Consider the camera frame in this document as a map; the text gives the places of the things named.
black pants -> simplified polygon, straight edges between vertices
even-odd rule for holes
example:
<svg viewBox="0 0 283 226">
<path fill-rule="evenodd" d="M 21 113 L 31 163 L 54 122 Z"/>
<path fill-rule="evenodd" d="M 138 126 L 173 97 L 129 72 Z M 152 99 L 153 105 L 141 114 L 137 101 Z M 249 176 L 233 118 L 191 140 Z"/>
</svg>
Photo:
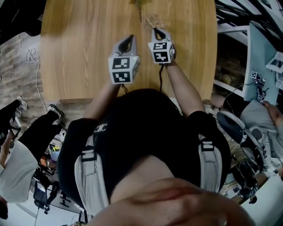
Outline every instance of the black pants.
<svg viewBox="0 0 283 226">
<path fill-rule="evenodd" d="M 19 107 L 19 104 L 20 102 L 15 100 L 0 110 L 0 145 L 2 145 L 6 139 L 8 129 L 10 127 L 10 120 L 13 118 L 17 107 Z"/>
<path fill-rule="evenodd" d="M 55 112 L 49 111 L 40 116 L 19 138 L 19 141 L 30 150 L 38 162 L 49 143 L 62 129 L 61 125 L 53 125 L 58 118 Z"/>
</svg>

wood grain surface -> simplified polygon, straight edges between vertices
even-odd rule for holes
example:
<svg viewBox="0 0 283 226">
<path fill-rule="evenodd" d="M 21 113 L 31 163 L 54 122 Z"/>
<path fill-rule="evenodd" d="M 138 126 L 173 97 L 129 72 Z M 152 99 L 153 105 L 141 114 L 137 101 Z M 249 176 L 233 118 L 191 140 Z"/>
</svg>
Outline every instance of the wood grain surface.
<svg viewBox="0 0 283 226">
<path fill-rule="evenodd" d="M 41 35 L 41 75 L 48 101 L 95 97 L 110 80 L 108 57 L 113 45 L 137 36 L 141 66 L 129 90 L 159 87 L 160 66 L 148 48 L 145 25 L 154 14 L 164 22 L 177 50 L 177 63 L 210 99 L 217 56 L 213 0 L 141 0 L 142 22 L 134 0 L 47 0 Z M 163 92 L 174 97 L 166 71 Z"/>
</svg>

backpack strap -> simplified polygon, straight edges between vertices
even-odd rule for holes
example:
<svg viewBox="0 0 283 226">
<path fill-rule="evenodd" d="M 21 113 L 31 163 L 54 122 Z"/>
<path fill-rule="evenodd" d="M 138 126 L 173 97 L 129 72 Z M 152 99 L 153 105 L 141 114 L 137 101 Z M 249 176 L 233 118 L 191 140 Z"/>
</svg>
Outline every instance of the backpack strap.
<svg viewBox="0 0 283 226">
<path fill-rule="evenodd" d="M 199 135 L 199 159 L 201 167 L 200 188 L 211 192 L 219 192 L 222 175 L 222 157 L 219 149 L 212 141 Z"/>
<path fill-rule="evenodd" d="M 94 150 L 93 138 L 87 141 L 75 163 L 75 179 L 85 210 L 95 216 L 109 205 L 101 157 Z"/>
</svg>

wire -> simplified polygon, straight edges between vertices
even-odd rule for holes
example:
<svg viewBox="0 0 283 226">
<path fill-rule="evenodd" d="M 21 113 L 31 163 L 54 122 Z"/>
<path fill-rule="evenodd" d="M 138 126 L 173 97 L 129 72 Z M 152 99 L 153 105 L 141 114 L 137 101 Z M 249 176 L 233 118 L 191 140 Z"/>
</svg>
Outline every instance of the wire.
<svg viewBox="0 0 283 226">
<path fill-rule="evenodd" d="M 155 26 L 153 26 L 153 24 L 151 23 L 151 21 L 149 19 L 147 19 L 147 21 L 150 23 L 150 25 L 155 28 Z"/>
<path fill-rule="evenodd" d="M 229 102 L 228 102 L 228 97 L 231 95 L 231 94 L 233 94 L 238 88 L 240 88 L 240 87 L 243 87 L 243 86 L 249 86 L 249 85 L 252 85 L 252 84 L 254 84 L 255 82 L 252 82 L 252 83 L 250 83 L 250 84 L 243 84 L 243 85 L 240 85 L 240 86 L 238 86 L 237 88 L 235 88 L 234 89 L 234 91 L 232 92 L 232 93 L 230 93 L 227 97 L 226 97 L 226 101 L 227 101 L 227 103 L 229 104 Z M 231 110 L 232 110 L 232 114 L 233 115 L 235 115 L 234 114 L 234 111 L 233 111 L 233 108 L 231 107 L 231 105 L 229 104 L 229 107 L 231 108 Z"/>
<path fill-rule="evenodd" d="M 127 87 L 125 87 L 125 84 L 122 84 L 121 87 L 123 88 L 126 94 L 129 93 L 129 90 Z"/>
<path fill-rule="evenodd" d="M 160 89 L 159 89 L 159 91 L 160 92 L 162 92 L 162 83 L 163 83 L 163 81 L 162 81 L 162 71 L 163 71 L 164 66 L 165 66 L 165 64 L 163 64 L 161 66 L 160 70 L 159 70 L 159 80 L 160 80 Z"/>
<path fill-rule="evenodd" d="M 73 218 L 72 218 L 72 221 L 71 221 L 71 224 L 70 224 L 70 225 L 72 225 L 74 217 L 79 216 L 79 215 L 80 215 L 80 214 L 77 214 L 77 215 L 74 215 L 74 216 L 73 216 Z"/>
<path fill-rule="evenodd" d="M 38 73 L 39 73 L 39 69 L 40 69 L 40 58 L 38 56 L 34 56 L 36 54 L 36 50 L 35 48 L 32 48 L 32 49 L 24 49 L 22 48 L 22 42 L 21 40 L 19 39 L 19 34 L 17 36 L 18 38 L 18 41 L 19 41 L 19 47 L 20 49 L 23 49 L 23 50 L 27 50 L 27 53 L 26 53 L 26 62 L 27 63 L 36 63 L 38 64 L 38 69 L 37 69 L 37 72 L 36 72 L 36 89 L 38 91 L 38 94 L 39 94 L 39 98 L 42 102 L 42 104 L 44 105 L 44 109 L 46 111 L 46 113 L 48 112 L 47 109 L 46 109 L 46 105 L 41 97 L 41 94 L 40 94 L 40 91 L 38 89 Z"/>
</svg>

